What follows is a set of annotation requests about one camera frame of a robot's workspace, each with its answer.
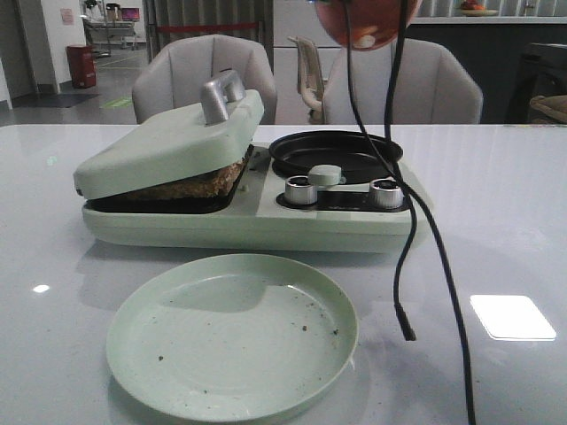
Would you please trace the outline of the bread slice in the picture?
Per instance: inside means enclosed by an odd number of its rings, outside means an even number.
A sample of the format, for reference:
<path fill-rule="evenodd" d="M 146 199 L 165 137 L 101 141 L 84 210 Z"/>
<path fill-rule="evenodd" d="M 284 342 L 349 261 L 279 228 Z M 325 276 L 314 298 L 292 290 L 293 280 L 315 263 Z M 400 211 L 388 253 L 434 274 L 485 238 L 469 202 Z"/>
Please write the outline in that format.
<path fill-rule="evenodd" d="M 182 199 L 187 197 L 223 197 L 230 193 L 237 178 L 247 165 L 247 162 L 247 158 L 241 158 L 235 163 L 212 172 L 175 182 L 151 186 L 145 189 L 133 190 L 119 194 L 117 198 L 128 201 L 152 201 Z"/>

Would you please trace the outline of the mint green sandwich maker lid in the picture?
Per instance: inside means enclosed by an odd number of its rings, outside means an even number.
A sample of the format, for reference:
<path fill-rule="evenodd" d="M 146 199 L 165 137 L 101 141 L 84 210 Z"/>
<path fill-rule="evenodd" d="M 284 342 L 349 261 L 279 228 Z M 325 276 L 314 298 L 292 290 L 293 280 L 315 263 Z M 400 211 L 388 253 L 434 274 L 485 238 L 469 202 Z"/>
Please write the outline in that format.
<path fill-rule="evenodd" d="M 80 164 L 75 189 L 88 200 L 145 194 L 240 164 L 263 114 L 257 90 L 244 89 L 234 71 L 219 73 L 200 103 L 151 116 Z"/>

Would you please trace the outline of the pink bowl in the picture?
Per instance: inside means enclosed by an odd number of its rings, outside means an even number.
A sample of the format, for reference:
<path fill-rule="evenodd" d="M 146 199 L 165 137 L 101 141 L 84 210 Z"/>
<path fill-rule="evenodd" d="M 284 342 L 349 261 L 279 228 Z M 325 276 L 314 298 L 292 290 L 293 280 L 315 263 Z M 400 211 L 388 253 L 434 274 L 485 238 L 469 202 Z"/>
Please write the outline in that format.
<path fill-rule="evenodd" d="M 336 43 L 375 50 L 397 37 L 400 7 L 401 1 L 316 1 L 315 13 Z"/>

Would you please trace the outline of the left silver control knob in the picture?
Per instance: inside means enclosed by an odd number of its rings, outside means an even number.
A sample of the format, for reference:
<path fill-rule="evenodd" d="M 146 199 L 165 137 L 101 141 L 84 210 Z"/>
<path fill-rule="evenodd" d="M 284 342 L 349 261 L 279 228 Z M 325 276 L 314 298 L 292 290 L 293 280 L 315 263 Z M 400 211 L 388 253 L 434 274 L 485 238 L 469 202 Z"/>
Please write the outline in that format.
<path fill-rule="evenodd" d="M 317 189 L 307 176 L 291 176 L 285 181 L 283 198 L 291 205 L 313 205 L 317 202 Z"/>

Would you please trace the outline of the black round frying pan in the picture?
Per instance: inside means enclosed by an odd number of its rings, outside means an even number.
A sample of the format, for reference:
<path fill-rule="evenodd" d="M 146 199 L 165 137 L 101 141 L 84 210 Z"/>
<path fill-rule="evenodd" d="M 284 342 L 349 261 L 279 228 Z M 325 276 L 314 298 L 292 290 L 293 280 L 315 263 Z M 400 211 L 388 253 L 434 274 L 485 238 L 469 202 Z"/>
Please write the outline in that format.
<path fill-rule="evenodd" d="M 370 182 L 388 176 L 376 158 L 379 152 L 389 165 L 398 162 L 403 149 L 388 147 L 382 136 L 364 136 L 346 130 L 315 130 L 286 135 L 270 144 L 273 168 L 282 177 L 306 175 L 317 165 L 339 166 L 347 184 Z"/>

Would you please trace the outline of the right silver control knob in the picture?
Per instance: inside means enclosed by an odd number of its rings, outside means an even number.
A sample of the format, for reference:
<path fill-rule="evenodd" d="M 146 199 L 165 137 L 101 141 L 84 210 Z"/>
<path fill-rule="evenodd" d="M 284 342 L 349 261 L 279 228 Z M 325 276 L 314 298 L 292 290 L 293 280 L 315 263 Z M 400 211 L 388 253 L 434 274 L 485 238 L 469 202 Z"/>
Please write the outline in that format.
<path fill-rule="evenodd" d="M 404 195 L 395 181 L 375 179 L 369 183 L 369 202 L 376 208 L 393 210 L 402 207 Z"/>

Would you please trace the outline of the beige office chair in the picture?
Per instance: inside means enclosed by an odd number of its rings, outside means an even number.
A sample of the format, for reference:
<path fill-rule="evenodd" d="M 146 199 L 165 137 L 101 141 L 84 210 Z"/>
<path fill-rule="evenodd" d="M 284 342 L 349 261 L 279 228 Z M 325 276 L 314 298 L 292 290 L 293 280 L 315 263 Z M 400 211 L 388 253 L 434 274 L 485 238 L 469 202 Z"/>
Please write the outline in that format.
<path fill-rule="evenodd" d="M 318 50 L 315 43 L 305 37 L 288 36 L 288 40 L 295 44 L 298 52 L 297 91 L 308 107 L 308 122 L 322 125 L 325 123 L 322 108 L 325 80 L 322 77 Z"/>

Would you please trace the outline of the left grey upholstered chair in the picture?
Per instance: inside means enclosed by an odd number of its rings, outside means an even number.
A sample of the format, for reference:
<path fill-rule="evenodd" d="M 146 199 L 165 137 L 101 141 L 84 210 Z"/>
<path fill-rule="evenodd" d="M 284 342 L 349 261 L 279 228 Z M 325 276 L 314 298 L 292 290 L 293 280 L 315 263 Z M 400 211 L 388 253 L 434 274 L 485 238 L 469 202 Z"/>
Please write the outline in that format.
<path fill-rule="evenodd" d="M 203 35 L 166 45 L 137 77 L 132 88 L 136 122 L 200 101 L 202 85 L 218 72 L 237 71 L 246 89 L 260 93 L 260 123 L 276 121 L 276 81 L 268 54 L 258 42 L 228 35 Z"/>

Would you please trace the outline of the grey upholstered chair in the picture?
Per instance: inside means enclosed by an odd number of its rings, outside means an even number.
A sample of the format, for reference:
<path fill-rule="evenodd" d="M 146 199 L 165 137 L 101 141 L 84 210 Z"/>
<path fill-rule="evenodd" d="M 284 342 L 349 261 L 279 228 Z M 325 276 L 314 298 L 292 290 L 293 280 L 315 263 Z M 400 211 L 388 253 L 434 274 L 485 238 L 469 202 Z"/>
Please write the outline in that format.
<path fill-rule="evenodd" d="M 218 72 L 237 71 L 246 89 L 260 93 L 260 123 L 276 121 L 276 81 L 268 54 L 258 42 L 228 35 L 203 35 L 166 45 L 137 77 L 132 88 L 136 122 L 200 101 L 202 85 Z"/>
<path fill-rule="evenodd" d="M 322 98 L 325 122 L 356 123 L 347 75 L 351 74 L 357 110 L 365 125 L 384 122 L 395 44 L 377 50 L 343 49 L 335 58 Z M 447 48 L 434 42 L 407 39 L 394 91 L 394 124 L 478 124 L 483 94 Z"/>

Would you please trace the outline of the white cabinet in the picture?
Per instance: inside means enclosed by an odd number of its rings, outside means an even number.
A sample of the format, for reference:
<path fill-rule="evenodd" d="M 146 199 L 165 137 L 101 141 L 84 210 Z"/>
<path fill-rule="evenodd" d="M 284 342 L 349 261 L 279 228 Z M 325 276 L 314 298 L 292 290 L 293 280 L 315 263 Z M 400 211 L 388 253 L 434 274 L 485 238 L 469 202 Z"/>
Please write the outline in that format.
<path fill-rule="evenodd" d="M 273 60 L 277 90 L 276 124 L 306 125 L 308 108 L 297 91 L 298 52 L 292 37 L 312 40 L 318 49 L 322 76 L 329 77 L 332 63 L 340 51 L 324 31 L 308 1 L 273 2 Z"/>

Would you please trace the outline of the right grey upholstered chair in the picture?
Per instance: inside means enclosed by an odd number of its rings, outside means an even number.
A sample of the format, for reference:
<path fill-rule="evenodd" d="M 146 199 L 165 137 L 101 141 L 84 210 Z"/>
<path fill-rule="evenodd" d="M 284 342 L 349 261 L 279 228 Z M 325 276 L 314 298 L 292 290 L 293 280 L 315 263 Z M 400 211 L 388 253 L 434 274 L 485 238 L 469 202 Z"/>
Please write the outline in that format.
<path fill-rule="evenodd" d="M 322 98 L 325 122 L 356 123 L 347 75 L 351 74 L 357 110 L 365 125 L 384 122 L 395 44 L 377 50 L 343 49 L 335 58 Z M 394 124 L 478 124 L 483 94 L 447 48 L 434 42 L 407 39 L 394 91 Z"/>

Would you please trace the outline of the red trash bin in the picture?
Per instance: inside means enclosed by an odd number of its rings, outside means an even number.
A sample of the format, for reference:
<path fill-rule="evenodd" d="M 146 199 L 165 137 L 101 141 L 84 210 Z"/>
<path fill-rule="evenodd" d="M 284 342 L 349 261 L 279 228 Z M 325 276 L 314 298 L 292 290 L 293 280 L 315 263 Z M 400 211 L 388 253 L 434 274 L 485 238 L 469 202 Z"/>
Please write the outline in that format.
<path fill-rule="evenodd" d="M 97 83 L 92 47 L 69 45 L 66 47 L 67 62 L 72 85 L 76 89 L 94 87 Z"/>

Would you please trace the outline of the dark grey counter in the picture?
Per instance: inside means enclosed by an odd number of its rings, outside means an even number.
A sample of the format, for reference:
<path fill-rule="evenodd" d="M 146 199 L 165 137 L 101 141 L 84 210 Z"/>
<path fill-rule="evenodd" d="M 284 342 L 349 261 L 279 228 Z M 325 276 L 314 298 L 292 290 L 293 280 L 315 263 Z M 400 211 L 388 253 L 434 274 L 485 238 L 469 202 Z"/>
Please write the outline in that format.
<path fill-rule="evenodd" d="M 528 123 L 533 97 L 566 93 L 564 19 L 417 19 L 413 39 L 448 48 L 484 94 L 484 124 Z"/>

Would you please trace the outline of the fruit plate on counter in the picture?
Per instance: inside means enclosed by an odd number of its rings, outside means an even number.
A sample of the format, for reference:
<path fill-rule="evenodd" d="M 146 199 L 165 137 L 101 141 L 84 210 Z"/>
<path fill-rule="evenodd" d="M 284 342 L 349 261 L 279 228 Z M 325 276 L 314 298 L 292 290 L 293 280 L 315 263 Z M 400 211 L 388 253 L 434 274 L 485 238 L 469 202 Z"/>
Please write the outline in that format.
<path fill-rule="evenodd" d="M 457 11 L 465 17 L 492 17 L 499 13 L 498 10 L 487 9 L 477 0 L 462 1 Z"/>

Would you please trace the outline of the beige cushion at right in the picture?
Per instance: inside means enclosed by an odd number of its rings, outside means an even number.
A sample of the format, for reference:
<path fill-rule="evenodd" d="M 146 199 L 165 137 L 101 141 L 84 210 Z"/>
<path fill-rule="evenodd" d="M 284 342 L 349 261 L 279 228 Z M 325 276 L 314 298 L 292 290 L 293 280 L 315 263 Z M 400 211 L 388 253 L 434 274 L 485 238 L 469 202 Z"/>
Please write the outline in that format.
<path fill-rule="evenodd" d="M 548 120 L 565 124 L 566 123 L 566 95 L 551 97 L 536 96 L 530 100 L 530 107 L 545 115 Z"/>

